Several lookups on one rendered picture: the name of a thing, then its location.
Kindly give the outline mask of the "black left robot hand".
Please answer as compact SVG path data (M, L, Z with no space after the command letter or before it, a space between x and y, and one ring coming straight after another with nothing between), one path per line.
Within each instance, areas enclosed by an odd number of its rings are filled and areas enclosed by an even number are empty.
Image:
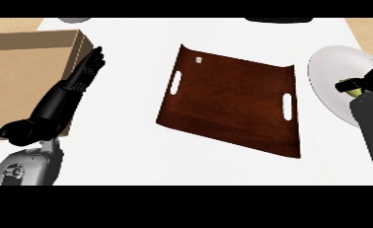
M104 65L98 46L77 62L67 78L57 81L42 96L30 116L0 127L0 137L15 146L27 146L39 140L55 138L73 116L73 112L92 79Z

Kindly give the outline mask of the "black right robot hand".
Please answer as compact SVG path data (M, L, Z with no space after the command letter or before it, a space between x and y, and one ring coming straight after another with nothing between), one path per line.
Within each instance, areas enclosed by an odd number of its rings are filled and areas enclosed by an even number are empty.
M360 92L373 92L373 69L366 72L362 78L350 78L338 81L334 84L334 89L338 93L359 89Z

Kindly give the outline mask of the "yellow lemon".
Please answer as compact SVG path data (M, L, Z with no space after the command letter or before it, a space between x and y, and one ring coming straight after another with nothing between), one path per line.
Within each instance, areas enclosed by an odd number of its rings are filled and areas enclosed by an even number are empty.
M359 83L352 79L340 81L340 89L353 98L362 94Z

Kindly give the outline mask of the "white round plate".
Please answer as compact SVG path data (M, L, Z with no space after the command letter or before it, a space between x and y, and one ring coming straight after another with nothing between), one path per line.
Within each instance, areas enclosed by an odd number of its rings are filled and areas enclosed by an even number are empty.
M358 125L349 110L353 98L335 91L334 84L340 80L362 78L371 69L373 55L349 46L327 46L310 56L307 76L312 91L332 114L353 126Z

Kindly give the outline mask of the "dark brown wooden tray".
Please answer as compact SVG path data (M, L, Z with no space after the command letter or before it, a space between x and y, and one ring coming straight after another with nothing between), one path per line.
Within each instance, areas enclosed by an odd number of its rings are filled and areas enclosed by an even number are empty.
M294 68L179 48L156 124L297 158L297 120L282 116L282 96L296 93Z

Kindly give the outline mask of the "tan wooden box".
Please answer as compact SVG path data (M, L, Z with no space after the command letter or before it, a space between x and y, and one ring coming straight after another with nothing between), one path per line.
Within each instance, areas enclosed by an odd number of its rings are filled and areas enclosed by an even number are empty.
M91 50L79 30L0 34L0 139L2 126L29 118L44 94Z

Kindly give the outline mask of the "black flat object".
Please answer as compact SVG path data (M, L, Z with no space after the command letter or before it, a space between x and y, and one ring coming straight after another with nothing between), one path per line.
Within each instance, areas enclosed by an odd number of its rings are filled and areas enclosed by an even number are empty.
M244 18L250 22L271 23L271 24L299 24L307 23L312 18Z

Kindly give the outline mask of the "grey round object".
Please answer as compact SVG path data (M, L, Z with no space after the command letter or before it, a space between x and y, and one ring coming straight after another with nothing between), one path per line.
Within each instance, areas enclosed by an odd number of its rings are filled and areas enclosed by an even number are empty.
M58 18L67 24L76 24L85 22L89 18Z

